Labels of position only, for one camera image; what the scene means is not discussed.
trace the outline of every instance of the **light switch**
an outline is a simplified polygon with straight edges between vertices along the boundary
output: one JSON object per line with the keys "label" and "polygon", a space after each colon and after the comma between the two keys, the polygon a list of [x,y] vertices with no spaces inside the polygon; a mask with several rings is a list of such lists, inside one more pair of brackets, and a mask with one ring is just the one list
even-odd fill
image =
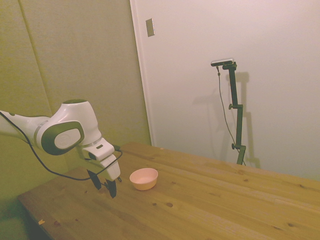
{"label": "light switch", "polygon": [[145,21],[148,37],[155,35],[154,20],[152,18]]}

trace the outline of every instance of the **table surface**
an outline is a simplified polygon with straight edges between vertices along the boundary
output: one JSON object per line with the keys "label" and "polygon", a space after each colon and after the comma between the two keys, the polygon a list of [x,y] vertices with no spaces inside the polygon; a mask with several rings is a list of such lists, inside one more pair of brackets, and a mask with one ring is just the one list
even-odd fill
{"label": "table surface", "polygon": [[[320,239],[319,181],[134,142],[121,149],[115,198],[57,177],[19,200],[55,240]],[[132,186],[140,168],[157,169],[152,189]]]}

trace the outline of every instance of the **bowl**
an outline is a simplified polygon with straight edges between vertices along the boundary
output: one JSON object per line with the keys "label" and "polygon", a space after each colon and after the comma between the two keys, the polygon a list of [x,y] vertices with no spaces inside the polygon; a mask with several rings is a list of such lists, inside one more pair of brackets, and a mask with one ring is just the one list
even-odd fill
{"label": "bowl", "polygon": [[138,190],[148,190],[157,183],[158,171],[153,168],[141,168],[130,175],[130,181]]}

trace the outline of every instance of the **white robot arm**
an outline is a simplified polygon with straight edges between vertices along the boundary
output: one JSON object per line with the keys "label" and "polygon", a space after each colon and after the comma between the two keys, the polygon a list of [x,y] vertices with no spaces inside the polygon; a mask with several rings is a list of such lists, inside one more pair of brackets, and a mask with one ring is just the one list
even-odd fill
{"label": "white robot arm", "polygon": [[[88,101],[65,101],[52,117],[27,117],[0,112],[25,133],[32,146],[50,155],[62,155],[76,147],[90,171],[99,172],[114,162],[101,175],[108,181],[120,176],[119,164],[113,155],[115,148],[102,137],[96,115]],[[27,141],[4,117],[0,117],[0,134]]]}

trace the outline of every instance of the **black cable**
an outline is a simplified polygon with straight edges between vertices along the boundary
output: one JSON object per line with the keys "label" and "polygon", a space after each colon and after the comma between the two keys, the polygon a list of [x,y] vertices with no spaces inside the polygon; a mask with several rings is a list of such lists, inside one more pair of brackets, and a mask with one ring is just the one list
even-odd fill
{"label": "black cable", "polygon": [[232,138],[233,144],[234,144],[234,145],[236,145],[236,142],[235,142],[234,136],[232,135],[232,133],[231,133],[231,131],[230,131],[230,128],[229,128],[229,125],[228,125],[228,122],[227,122],[227,118],[226,118],[226,111],[225,111],[225,105],[224,105],[224,101],[222,100],[222,94],[221,94],[221,80],[220,80],[220,75],[221,75],[221,74],[220,74],[220,72],[219,72],[219,67],[218,67],[218,66],[216,66],[216,69],[218,70],[218,77],[219,77],[219,94],[220,94],[220,99],[221,99],[221,103],[222,103],[222,109],[223,109],[224,121],[225,121],[226,127],[228,128],[229,134],[230,134],[230,136],[231,136],[231,138]]}
{"label": "black cable", "polygon": [[61,173],[58,173],[58,172],[55,172],[55,171],[52,171],[51,169],[49,169],[45,164],[44,162],[42,162],[42,160],[40,159],[40,157],[37,155],[34,147],[32,146],[29,138],[27,137],[27,135],[17,126],[15,125],[9,118],[7,118],[1,111],[0,111],[0,115],[5,119],[7,120],[12,126],[14,126],[16,129],[18,129],[22,134],[23,136],[25,137],[25,139],[27,140],[27,144],[30,146],[33,154],[35,155],[36,159],[38,159],[38,161],[41,163],[41,165],[50,173],[52,174],[55,174],[55,175],[58,175],[60,177],[64,177],[64,178],[67,178],[67,179],[72,179],[72,180],[76,180],[76,181],[86,181],[86,180],[89,180],[89,179],[92,179],[92,178],[95,178],[96,176],[98,176],[100,173],[102,173],[104,170],[106,170],[107,168],[109,168],[112,164],[114,164],[123,154],[123,152],[120,150],[120,149],[116,149],[115,151],[117,152],[120,152],[120,156],[118,156],[114,161],[112,161],[108,166],[106,166],[104,169],[102,169],[101,171],[99,171],[98,173],[92,175],[91,177],[87,177],[87,178],[76,178],[76,177],[72,177],[72,176],[68,176],[68,175],[64,175],[64,174],[61,174]]}

